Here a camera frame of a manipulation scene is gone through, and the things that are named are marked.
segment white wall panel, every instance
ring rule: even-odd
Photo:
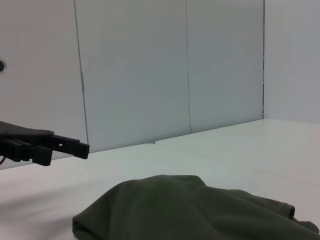
[[[76,0],[76,11],[91,150],[190,133],[186,0]]]
[[[187,0],[194,132],[262,119],[263,0]]]
[[[0,121],[87,141],[73,0],[1,0],[0,59]]]
[[[265,2],[265,117],[320,123],[320,1]]]

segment white table surface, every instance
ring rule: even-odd
[[[264,119],[156,144],[320,186],[320,124]]]
[[[123,181],[197,175],[211,187],[241,189],[287,202],[320,226],[320,187],[155,144],[144,144],[0,171],[0,239],[71,240],[72,217]]]

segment cloth fold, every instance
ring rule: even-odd
[[[212,188],[197,176],[123,182],[73,218],[79,240],[320,240],[289,204]]]

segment olive green fabric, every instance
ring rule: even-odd
[[[197,176],[121,183],[73,218],[79,240],[320,240],[295,208]]]

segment black cable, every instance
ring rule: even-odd
[[[5,160],[6,160],[6,157],[4,156],[4,157],[2,158],[2,160],[0,161],[0,165],[3,164],[3,163],[5,162]]]

